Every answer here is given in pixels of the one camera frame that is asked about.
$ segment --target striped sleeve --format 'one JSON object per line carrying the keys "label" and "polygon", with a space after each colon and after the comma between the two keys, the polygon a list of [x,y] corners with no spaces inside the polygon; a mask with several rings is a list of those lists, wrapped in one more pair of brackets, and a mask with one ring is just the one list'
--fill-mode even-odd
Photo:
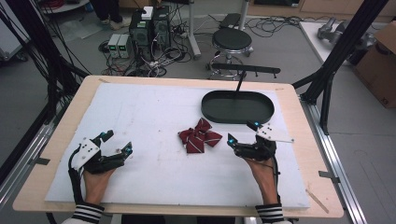
{"label": "striped sleeve", "polygon": [[275,223],[284,220],[281,203],[257,205],[256,210],[262,219],[262,223]]}
{"label": "striped sleeve", "polygon": [[88,223],[99,223],[102,213],[105,210],[104,207],[92,204],[92,203],[79,203],[76,206],[75,213],[73,214],[73,219],[78,219],[86,221]]}

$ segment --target wooden tabletop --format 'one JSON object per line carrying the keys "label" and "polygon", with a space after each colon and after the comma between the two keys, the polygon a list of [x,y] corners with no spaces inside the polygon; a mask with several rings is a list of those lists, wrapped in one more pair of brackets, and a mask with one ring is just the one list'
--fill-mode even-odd
{"label": "wooden tabletop", "polygon": [[[101,83],[230,88],[230,90],[234,90],[236,87],[236,82],[234,81],[147,77],[86,77],[41,154],[41,158],[50,160],[49,164],[37,164],[35,166],[13,204],[15,210],[37,212],[74,211],[75,205],[73,203],[45,202],[45,197],[56,174],[59,161],[72,140],[85,111],[90,105],[96,89]],[[244,82],[242,84],[242,89],[275,91],[290,136],[293,136],[295,139],[293,149],[301,169],[305,191],[311,206],[307,209],[284,209],[284,216],[341,217],[344,211],[332,181],[329,178],[323,178],[318,175],[318,171],[326,172],[327,168],[321,158],[318,145],[294,88],[290,84]],[[105,203],[103,206],[108,213],[123,214],[257,216],[256,210],[253,207],[208,207],[121,203]]]}

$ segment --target tray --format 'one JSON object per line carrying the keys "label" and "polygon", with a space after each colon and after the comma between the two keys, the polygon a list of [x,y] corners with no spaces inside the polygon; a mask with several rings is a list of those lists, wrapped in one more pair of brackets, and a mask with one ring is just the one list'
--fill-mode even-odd
{"label": "tray", "polygon": [[211,91],[202,99],[201,111],[216,123],[246,124],[248,120],[266,123],[274,115],[270,98],[254,91]]}

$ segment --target white paper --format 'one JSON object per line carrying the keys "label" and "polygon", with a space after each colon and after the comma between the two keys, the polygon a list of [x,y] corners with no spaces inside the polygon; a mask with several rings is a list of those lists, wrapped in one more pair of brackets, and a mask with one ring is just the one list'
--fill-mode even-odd
{"label": "white paper", "polygon": [[[177,133],[194,128],[202,98],[212,89],[104,83],[98,88],[58,167],[46,201],[73,202],[67,162],[83,137],[114,131],[101,146],[104,155],[132,141],[134,153],[110,179],[104,203],[254,206],[262,196],[246,162],[227,146],[231,133],[254,143],[255,132],[242,124],[210,122],[223,138],[204,154],[187,154]],[[287,131],[276,93],[259,91],[275,106],[273,127]],[[277,143],[278,190],[284,207],[309,207],[292,143]]]}

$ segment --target human hand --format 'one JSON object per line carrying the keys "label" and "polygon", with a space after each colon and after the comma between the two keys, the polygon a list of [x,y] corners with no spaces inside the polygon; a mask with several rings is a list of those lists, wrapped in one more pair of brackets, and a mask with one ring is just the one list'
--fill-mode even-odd
{"label": "human hand", "polygon": [[84,171],[85,181],[85,202],[99,204],[107,188],[108,180],[116,169],[109,170],[102,174],[93,175],[88,171]]}
{"label": "human hand", "polygon": [[251,159],[244,160],[247,162],[262,192],[262,201],[264,204],[278,203],[276,183],[274,178],[273,160],[254,161]]}

